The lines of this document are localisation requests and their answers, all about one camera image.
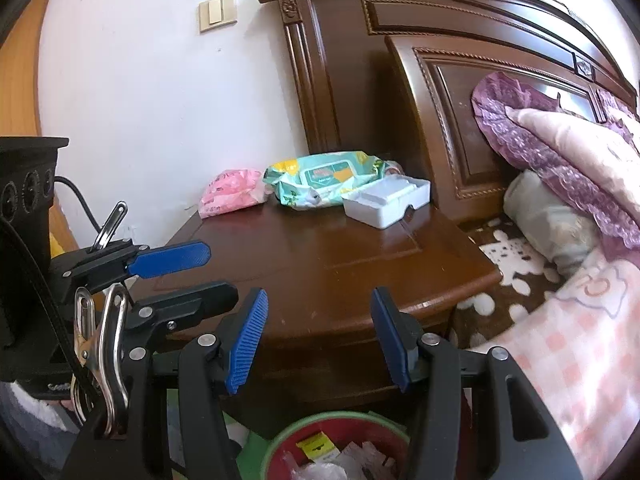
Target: pink checkered blanket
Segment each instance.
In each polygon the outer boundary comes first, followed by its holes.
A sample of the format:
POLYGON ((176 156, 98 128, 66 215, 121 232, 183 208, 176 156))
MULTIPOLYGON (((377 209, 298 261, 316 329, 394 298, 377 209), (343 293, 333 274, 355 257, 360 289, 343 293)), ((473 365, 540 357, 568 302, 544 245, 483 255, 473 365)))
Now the pink checkered blanket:
POLYGON ((505 347, 540 394, 585 480, 640 420, 640 270, 594 250, 554 297, 474 350, 505 347))

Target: silver bolt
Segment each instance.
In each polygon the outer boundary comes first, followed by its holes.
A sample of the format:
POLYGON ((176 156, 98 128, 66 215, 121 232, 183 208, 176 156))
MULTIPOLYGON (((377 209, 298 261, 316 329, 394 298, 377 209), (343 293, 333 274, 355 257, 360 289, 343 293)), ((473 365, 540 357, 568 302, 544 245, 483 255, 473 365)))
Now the silver bolt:
POLYGON ((149 317, 153 314, 154 310, 151 306, 144 306, 138 311, 140 317, 149 317))
POLYGON ((501 346, 497 346, 491 350, 491 355, 494 356, 495 359, 498 359, 498 361, 506 361, 507 357, 509 357, 509 352, 501 346))
POLYGON ((216 342, 216 336, 214 336, 213 334, 202 334, 198 338, 198 344, 200 346, 211 346, 215 342, 216 342))
POLYGON ((140 361, 146 355, 146 350, 142 346, 136 346, 129 352, 129 359, 132 361, 140 361))
POLYGON ((420 341, 422 341, 425 345, 436 346, 440 343, 440 337, 429 332, 427 334, 423 334, 420 338, 420 341))

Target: wooden nightstand top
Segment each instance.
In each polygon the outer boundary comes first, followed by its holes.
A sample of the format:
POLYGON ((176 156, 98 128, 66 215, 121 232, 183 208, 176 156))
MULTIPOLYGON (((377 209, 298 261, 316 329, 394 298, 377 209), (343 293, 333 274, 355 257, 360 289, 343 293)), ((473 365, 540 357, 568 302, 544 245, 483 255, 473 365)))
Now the wooden nightstand top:
MULTIPOLYGON (((269 296, 263 343, 308 348, 371 338, 369 298, 385 285, 398 306, 431 316, 500 281, 500 272, 436 207, 428 205, 385 230, 345 216, 341 207, 294 211, 274 197, 264 205, 201 220, 195 214, 171 243, 202 240, 206 266, 139 280, 134 298, 227 280, 242 298, 252 286, 269 296)), ((205 320, 174 337, 213 330, 205 320)))

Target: purple pillowcase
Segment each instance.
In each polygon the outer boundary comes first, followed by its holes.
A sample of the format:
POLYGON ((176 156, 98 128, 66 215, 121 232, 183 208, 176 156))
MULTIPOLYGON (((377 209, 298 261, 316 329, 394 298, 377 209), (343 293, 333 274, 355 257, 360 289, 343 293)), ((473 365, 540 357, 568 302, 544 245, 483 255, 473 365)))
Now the purple pillowcase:
MULTIPOLYGON (((614 107, 633 117, 626 105, 609 92, 599 89, 598 98, 605 110, 614 107)), ((471 101, 478 127, 496 153, 518 170, 535 171, 567 204, 593 216, 602 232, 602 247, 607 260, 626 258, 640 268, 640 251, 636 253, 640 250, 640 228, 631 216, 609 193, 565 158, 529 130, 511 121, 504 110, 506 105, 566 113, 558 101, 502 72, 483 78, 474 89, 471 101)), ((632 136, 622 122, 617 123, 608 116, 604 126, 633 145, 632 136)))

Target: green rim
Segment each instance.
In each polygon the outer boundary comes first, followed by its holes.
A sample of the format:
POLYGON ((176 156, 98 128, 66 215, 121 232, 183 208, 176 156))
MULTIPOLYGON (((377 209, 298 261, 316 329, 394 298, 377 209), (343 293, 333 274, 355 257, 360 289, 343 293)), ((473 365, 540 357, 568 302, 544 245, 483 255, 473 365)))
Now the green rim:
POLYGON ((386 418, 382 418, 381 416, 370 415, 369 413, 360 413, 360 412, 324 412, 318 413, 317 415, 307 416, 305 418, 301 418, 299 421, 294 422, 290 426, 287 426, 284 430, 282 430, 277 436, 271 441, 271 444, 267 448, 267 452, 262 459, 262 466, 260 467, 260 478, 261 480, 267 480, 267 468, 271 463, 271 459, 276 452, 276 449, 282 444, 285 440, 287 440, 293 433, 297 430, 301 430, 305 426, 309 424, 313 424, 314 422, 319 422, 320 420, 327 420, 328 418, 359 418, 360 420, 367 420, 369 422, 375 422, 376 424, 391 430, 397 436, 402 438, 405 442, 409 442, 408 435, 400 430, 394 423, 386 420, 386 418))

